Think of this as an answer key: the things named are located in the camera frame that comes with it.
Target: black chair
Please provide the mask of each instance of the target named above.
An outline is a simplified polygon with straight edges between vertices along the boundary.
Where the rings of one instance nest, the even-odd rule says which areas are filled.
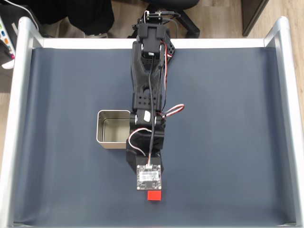
[[[166,9],[168,11],[175,11],[180,14],[180,17],[176,18],[185,29],[188,31],[187,38],[198,38],[200,36],[200,30],[193,21],[188,17],[184,10],[195,6],[199,0],[143,0],[149,3],[147,10],[150,12],[158,11],[159,9]],[[137,31],[134,31],[130,38],[135,38]]]

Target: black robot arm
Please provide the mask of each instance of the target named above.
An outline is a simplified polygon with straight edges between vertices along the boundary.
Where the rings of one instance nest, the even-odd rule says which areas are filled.
[[[136,26],[138,37],[133,42],[131,61],[133,103],[126,159],[135,173],[138,164],[149,163],[151,160],[153,164],[159,164],[163,171],[161,149],[166,119],[161,115],[162,91],[166,80],[166,65],[175,52],[170,32],[162,24],[161,12],[147,14],[144,21],[139,20]]]

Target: wooden floor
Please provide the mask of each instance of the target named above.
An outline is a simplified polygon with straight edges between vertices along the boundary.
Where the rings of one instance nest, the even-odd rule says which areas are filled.
[[[140,0],[113,1],[115,23],[109,37],[126,38],[132,34],[132,24],[136,24],[146,7],[147,4]],[[186,12],[199,27],[200,38],[242,38],[241,0],[200,0],[196,7]],[[280,16],[286,16],[290,21],[298,91],[304,116],[304,0],[270,0],[248,37],[264,38]],[[174,24],[168,25],[174,34]],[[185,34],[186,30],[180,25],[179,37],[182,38]],[[9,98],[9,94],[0,94],[0,160]]]

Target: dark blue mat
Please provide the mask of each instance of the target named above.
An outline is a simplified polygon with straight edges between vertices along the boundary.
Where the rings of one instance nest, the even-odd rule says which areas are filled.
[[[97,113],[131,109],[131,50],[33,52],[15,222],[32,226],[275,226],[295,221],[276,52],[180,49],[168,71],[162,201]]]

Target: silver container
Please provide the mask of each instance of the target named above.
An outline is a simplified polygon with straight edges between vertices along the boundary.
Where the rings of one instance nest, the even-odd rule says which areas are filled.
[[[125,149],[130,135],[128,110],[101,110],[97,115],[96,140],[106,149]]]

